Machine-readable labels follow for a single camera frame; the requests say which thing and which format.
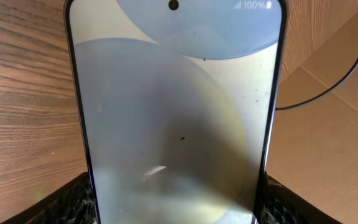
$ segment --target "phone bezel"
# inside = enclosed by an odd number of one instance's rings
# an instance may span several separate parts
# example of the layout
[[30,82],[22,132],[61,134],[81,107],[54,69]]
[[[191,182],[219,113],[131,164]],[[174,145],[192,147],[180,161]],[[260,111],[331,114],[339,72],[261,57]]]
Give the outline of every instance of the phone bezel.
[[[94,187],[94,178],[93,178],[93,170],[92,170],[92,162],[90,157],[90,151],[88,146],[88,137],[86,135],[86,127],[85,127],[85,118],[82,108],[82,100],[81,100],[81,91],[80,91],[80,83],[78,81],[78,74],[76,69],[76,62],[75,62],[75,55],[74,55],[74,44],[73,44],[73,37],[71,33],[71,26],[70,26],[70,7],[74,0],[66,0],[63,10],[63,20],[65,23],[66,29],[66,37],[68,43],[68,53],[70,56],[71,62],[71,70],[73,72],[73,81],[74,81],[74,89],[78,107],[78,113],[80,114],[80,124],[81,124],[81,133],[83,137],[84,149],[85,149],[85,156],[86,156],[86,164],[88,166],[88,173],[89,179],[91,183],[92,191],[95,195],[95,206],[96,206],[96,218],[97,222],[100,221],[100,214],[99,214],[99,207],[98,207],[98,197],[96,194],[96,189]],[[265,182],[265,170],[266,170],[266,161],[267,161],[267,154],[269,152],[269,144],[270,144],[270,136],[272,133],[272,126],[273,126],[273,117],[275,112],[275,105],[277,100],[277,91],[278,91],[278,84],[280,83],[280,71],[282,66],[282,57],[284,53],[284,45],[285,45],[285,34],[287,31],[287,21],[288,21],[288,9],[287,9],[287,2],[286,0],[277,0],[280,3],[282,9],[282,21],[280,25],[280,35],[278,37],[278,46],[277,46],[277,54],[276,54],[276,61],[274,67],[274,74],[273,74],[273,82],[272,82],[272,91],[270,94],[270,102],[268,108],[268,115],[267,115],[267,122],[266,122],[266,129],[265,129],[265,137],[264,137],[264,144],[262,148],[262,158],[260,162],[259,168],[259,176],[258,176],[258,183],[257,183],[257,192],[255,196],[255,203],[254,203],[254,220],[255,223],[255,216],[259,216],[262,211],[262,196],[263,196],[263,188]]]

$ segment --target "smartphone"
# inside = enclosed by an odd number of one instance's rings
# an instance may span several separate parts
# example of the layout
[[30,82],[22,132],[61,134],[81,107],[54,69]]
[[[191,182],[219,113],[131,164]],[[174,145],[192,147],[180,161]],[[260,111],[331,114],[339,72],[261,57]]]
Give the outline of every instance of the smartphone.
[[98,223],[254,223],[282,0],[68,0]]

